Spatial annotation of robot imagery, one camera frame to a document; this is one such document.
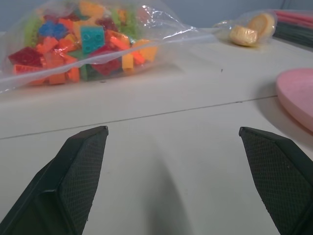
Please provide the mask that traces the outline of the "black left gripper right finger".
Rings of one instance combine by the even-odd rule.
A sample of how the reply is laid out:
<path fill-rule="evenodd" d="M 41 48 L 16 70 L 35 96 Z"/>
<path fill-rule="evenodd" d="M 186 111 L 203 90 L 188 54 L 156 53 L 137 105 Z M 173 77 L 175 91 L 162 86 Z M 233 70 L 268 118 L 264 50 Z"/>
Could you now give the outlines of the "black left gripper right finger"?
<path fill-rule="evenodd" d="M 255 187 L 279 234 L 313 233 L 313 162 L 290 139 L 241 127 Z"/>

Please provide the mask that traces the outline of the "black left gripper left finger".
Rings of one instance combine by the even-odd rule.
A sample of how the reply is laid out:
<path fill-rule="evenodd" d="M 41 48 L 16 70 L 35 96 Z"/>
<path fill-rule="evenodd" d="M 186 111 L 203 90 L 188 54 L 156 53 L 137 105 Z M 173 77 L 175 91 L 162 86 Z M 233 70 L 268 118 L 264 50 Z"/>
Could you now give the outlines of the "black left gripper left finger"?
<path fill-rule="evenodd" d="M 0 233 L 82 234 L 97 191 L 108 134 L 107 126 L 98 126 L 68 138 L 4 217 Z"/>

